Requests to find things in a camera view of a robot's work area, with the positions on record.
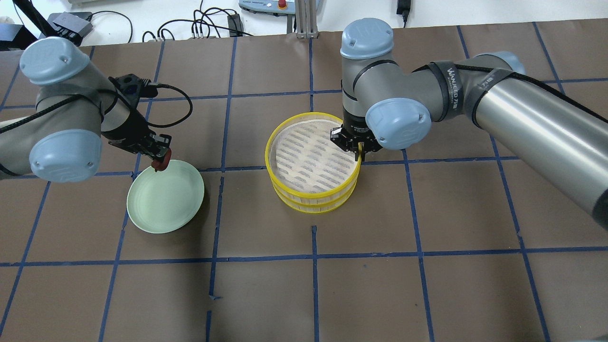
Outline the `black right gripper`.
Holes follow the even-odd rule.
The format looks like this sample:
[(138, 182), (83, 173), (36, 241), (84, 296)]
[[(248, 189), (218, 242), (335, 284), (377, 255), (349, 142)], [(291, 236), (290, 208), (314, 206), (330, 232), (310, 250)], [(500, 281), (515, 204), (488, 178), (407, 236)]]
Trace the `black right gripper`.
[(330, 140), (340, 149), (354, 153), (356, 162), (360, 162), (362, 153), (375, 153), (382, 149), (365, 117), (342, 113), (342, 124), (330, 130)]

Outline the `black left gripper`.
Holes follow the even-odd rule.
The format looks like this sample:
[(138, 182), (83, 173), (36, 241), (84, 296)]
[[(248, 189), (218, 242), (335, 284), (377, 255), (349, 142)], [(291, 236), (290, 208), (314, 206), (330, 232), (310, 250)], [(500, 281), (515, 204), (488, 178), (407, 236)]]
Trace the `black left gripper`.
[(112, 129), (103, 129), (101, 135), (108, 140), (109, 145), (118, 149), (133, 154), (148, 154), (153, 159), (151, 168), (159, 171), (158, 160), (163, 160), (169, 153), (172, 136), (156, 134), (151, 130), (137, 108), (142, 97), (156, 97), (158, 91), (152, 89), (150, 79), (139, 78), (134, 74), (109, 76), (108, 80), (113, 88), (107, 95), (112, 95), (113, 99), (104, 114), (118, 114), (119, 124)]

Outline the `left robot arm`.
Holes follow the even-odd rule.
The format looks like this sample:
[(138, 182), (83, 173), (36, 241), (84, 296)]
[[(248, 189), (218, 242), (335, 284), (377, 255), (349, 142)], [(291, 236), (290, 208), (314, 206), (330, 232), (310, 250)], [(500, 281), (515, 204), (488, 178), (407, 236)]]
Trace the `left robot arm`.
[(171, 136), (157, 134), (138, 111), (161, 84), (134, 74), (105, 76), (65, 38), (27, 47), (20, 71), (39, 87), (35, 112), (1, 123), (1, 179), (33, 174), (51, 182), (80, 182), (98, 173), (102, 140), (143, 154), (155, 171), (170, 162)]

